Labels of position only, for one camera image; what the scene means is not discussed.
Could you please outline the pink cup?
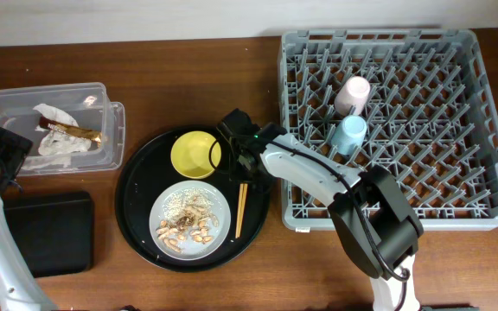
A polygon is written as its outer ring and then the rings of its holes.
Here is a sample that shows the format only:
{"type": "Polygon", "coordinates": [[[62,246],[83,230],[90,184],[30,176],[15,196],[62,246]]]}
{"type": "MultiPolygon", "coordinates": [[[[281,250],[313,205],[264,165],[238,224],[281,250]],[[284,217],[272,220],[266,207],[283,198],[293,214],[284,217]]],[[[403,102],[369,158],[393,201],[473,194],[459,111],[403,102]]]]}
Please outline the pink cup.
{"type": "Polygon", "coordinates": [[[335,97],[335,109],[342,115],[360,115],[371,91],[370,83],[360,76],[349,78],[335,97]]]}

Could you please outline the grey plate with food scraps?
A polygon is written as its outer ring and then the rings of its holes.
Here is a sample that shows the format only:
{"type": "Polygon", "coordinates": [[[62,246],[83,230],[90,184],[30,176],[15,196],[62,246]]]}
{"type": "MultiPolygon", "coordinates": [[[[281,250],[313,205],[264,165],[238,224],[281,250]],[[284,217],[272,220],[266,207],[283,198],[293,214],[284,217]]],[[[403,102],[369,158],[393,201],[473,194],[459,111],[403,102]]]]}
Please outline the grey plate with food scraps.
{"type": "Polygon", "coordinates": [[[209,257],[226,240],[232,214],[226,197],[203,181],[165,189],[149,216],[150,235],[165,255],[181,262],[209,257]]]}

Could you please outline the black rectangular box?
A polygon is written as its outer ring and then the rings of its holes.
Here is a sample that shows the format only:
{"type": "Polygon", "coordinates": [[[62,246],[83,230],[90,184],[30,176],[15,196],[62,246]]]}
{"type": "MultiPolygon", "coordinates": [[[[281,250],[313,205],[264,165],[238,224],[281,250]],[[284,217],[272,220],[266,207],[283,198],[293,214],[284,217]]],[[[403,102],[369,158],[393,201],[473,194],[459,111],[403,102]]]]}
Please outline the black rectangular box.
{"type": "Polygon", "coordinates": [[[6,200],[3,210],[33,277],[74,274],[92,268],[94,205],[89,193],[6,200]]]}

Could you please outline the clear plastic waste bin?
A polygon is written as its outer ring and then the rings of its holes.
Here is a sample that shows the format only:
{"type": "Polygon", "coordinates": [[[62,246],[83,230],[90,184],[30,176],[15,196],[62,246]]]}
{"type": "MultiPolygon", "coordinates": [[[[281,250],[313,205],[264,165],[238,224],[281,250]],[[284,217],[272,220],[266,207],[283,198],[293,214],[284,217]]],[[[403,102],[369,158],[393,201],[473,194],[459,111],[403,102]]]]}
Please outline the clear plastic waste bin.
{"type": "Polygon", "coordinates": [[[125,149],[125,108],[112,102],[101,83],[34,86],[0,90],[0,127],[28,138],[32,150],[19,172],[20,176],[76,174],[114,170],[120,167],[125,149]],[[39,104],[64,111],[75,125],[96,130],[102,142],[92,142],[85,151],[61,155],[39,152],[48,130],[38,128],[42,114],[39,104]]]}

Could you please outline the wooden chopstick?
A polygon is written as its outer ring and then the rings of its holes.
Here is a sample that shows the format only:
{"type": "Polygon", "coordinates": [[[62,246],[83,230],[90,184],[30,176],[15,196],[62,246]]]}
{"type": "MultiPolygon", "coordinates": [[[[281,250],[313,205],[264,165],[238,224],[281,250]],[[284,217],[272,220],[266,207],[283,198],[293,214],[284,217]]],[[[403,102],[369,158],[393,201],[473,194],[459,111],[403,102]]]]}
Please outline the wooden chopstick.
{"type": "Polygon", "coordinates": [[[242,200],[243,200],[243,195],[245,192],[245,184],[240,183],[239,184],[239,198],[238,198],[238,206],[237,206],[237,219],[236,219],[236,226],[235,226],[235,238],[239,238],[239,227],[240,227],[240,221],[241,221],[241,209],[242,209],[242,200]]]}
{"type": "Polygon", "coordinates": [[[246,196],[247,196],[247,191],[248,191],[248,185],[245,184],[245,192],[243,195],[243,200],[242,200],[242,209],[241,209],[241,221],[240,221],[240,227],[239,227],[239,237],[241,236],[241,230],[242,230],[242,225],[243,225],[243,219],[244,219],[244,213],[245,213],[245,207],[246,207],[246,196]]]}

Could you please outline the crumpled white tissue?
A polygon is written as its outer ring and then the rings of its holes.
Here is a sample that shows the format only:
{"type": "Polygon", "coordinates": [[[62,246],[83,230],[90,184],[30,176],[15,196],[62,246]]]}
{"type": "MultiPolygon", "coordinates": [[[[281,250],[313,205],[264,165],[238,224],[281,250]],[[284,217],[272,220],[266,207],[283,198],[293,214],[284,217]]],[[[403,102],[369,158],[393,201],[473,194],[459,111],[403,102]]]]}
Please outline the crumpled white tissue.
{"type": "MultiPolygon", "coordinates": [[[[38,104],[34,107],[35,111],[40,112],[45,118],[54,120],[63,124],[79,126],[77,121],[63,110],[46,105],[38,104]]],[[[92,142],[85,138],[69,136],[64,133],[51,130],[42,140],[38,148],[38,153],[41,156],[57,156],[66,155],[74,152],[86,152],[90,149],[92,142]]],[[[62,165],[64,168],[71,164],[71,157],[67,156],[60,159],[54,159],[51,162],[46,160],[35,160],[30,164],[25,163],[22,168],[24,170],[33,170],[45,168],[51,165],[62,165]]]]}

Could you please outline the gold snack wrapper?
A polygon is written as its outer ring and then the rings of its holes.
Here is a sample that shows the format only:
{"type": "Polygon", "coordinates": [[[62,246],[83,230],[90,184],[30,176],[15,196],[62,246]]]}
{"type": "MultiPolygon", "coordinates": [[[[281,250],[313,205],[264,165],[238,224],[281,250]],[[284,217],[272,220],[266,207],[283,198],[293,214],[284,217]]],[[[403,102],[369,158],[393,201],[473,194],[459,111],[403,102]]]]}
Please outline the gold snack wrapper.
{"type": "Polygon", "coordinates": [[[39,126],[45,130],[53,130],[69,136],[88,139],[97,144],[102,143],[102,134],[96,130],[83,129],[78,126],[60,123],[46,117],[40,117],[39,126]]]}

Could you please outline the grey plastic dishwasher rack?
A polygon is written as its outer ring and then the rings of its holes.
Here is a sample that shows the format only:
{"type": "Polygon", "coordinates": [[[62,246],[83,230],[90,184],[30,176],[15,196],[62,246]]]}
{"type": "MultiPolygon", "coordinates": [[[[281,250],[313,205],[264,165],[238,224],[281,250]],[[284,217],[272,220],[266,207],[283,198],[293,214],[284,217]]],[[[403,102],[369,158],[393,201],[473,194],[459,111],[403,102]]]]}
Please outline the grey plastic dishwasher rack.
{"type": "Polygon", "coordinates": [[[428,231],[498,226],[498,116],[479,41],[467,29],[296,30],[278,54],[282,125],[301,143],[396,178],[428,231]],[[331,140],[334,100],[360,76],[371,86],[363,144],[331,140]]]}

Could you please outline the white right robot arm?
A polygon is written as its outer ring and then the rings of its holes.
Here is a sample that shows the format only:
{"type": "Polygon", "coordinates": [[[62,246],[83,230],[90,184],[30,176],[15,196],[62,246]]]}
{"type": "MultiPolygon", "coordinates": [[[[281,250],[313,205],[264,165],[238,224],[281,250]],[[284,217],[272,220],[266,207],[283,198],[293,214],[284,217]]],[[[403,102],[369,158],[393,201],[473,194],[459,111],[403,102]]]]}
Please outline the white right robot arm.
{"type": "Polygon", "coordinates": [[[217,125],[246,181],[279,178],[323,203],[343,250],[370,278],[375,310],[420,310],[412,267],[424,227],[385,168],[351,168],[306,147],[277,124],[260,127],[240,109],[217,125]]]}

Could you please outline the yellow bowl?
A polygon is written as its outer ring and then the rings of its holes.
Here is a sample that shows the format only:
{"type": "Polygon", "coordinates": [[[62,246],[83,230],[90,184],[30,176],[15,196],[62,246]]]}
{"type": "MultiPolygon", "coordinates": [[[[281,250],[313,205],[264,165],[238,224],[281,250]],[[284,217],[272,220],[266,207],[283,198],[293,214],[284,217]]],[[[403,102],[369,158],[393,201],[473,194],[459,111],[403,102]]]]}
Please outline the yellow bowl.
{"type": "Polygon", "coordinates": [[[177,173],[191,179],[209,177],[219,166],[222,150],[216,137],[200,130],[179,136],[170,160],[177,173]]]}

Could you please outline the light blue cup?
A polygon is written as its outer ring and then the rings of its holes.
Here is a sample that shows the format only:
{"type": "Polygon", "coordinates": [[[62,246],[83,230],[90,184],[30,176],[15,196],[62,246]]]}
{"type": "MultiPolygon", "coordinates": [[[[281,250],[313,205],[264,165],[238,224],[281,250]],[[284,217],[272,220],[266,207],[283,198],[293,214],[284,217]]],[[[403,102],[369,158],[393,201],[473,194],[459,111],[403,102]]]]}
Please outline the light blue cup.
{"type": "Polygon", "coordinates": [[[351,156],[360,147],[367,133],[367,122],[356,115],[346,116],[335,128],[331,145],[336,146],[342,156],[351,156]]]}

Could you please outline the round black serving tray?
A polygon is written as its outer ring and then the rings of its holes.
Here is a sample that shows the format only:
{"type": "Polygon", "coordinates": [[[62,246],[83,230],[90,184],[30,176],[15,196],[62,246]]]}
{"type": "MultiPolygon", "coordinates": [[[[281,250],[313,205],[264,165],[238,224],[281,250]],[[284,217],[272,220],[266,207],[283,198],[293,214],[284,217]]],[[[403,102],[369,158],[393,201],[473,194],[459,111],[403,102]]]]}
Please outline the round black serving tray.
{"type": "Polygon", "coordinates": [[[217,129],[205,125],[179,127],[151,139],[130,158],[118,179],[115,199],[118,227],[128,245],[147,262],[182,273],[211,270],[240,255],[258,236],[270,206],[271,184],[252,184],[246,199],[240,238],[233,237],[235,226],[232,225],[227,240],[217,251],[194,261],[174,259],[159,250],[151,236],[150,210],[166,188],[186,180],[173,168],[170,151],[179,136],[194,130],[205,131],[218,138],[222,148],[219,168],[226,169],[230,150],[217,129]]]}

